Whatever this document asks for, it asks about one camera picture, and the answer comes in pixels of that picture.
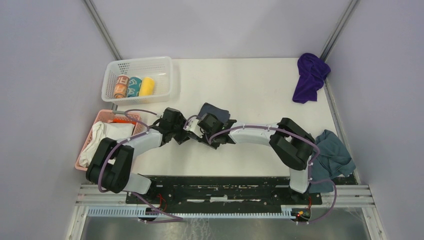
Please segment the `dark grey towel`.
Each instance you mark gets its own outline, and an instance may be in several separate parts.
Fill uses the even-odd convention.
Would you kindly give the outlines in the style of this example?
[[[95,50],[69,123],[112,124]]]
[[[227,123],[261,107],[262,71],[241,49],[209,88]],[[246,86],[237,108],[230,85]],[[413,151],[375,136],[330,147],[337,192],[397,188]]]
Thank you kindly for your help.
[[[200,111],[197,114],[196,118],[201,120],[203,118],[203,116],[206,115],[206,114],[214,115],[222,123],[227,122],[231,117],[231,114],[228,110],[218,108],[218,107],[216,107],[216,106],[214,106],[210,103],[207,103],[207,102],[205,102],[202,105],[202,107],[200,108]]]

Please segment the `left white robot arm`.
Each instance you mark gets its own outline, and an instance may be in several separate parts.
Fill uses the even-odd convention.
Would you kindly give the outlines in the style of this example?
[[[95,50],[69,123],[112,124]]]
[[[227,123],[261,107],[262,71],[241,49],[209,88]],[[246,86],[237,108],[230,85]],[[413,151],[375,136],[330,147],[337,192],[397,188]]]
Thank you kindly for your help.
[[[100,192],[135,192],[147,204],[154,202],[158,191],[154,181],[132,172],[133,162],[143,153],[164,146],[171,140],[179,145],[189,140],[185,131],[187,119],[174,108],[163,114],[145,131],[119,140],[102,139],[89,164],[85,178],[98,186]]]

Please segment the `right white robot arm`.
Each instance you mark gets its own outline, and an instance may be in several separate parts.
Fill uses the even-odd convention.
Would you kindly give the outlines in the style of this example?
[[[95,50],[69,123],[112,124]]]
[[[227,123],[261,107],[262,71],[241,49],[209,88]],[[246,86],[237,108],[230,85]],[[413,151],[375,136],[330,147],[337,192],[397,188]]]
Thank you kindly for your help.
[[[271,147],[289,168],[289,199],[302,204],[309,198],[310,168],[320,150],[313,137],[290,118],[268,124],[250,124],[235,119],[220,121],[211,113],[189,119],[184,130],[199,142],[217,149],[225,144],[255,144]]]

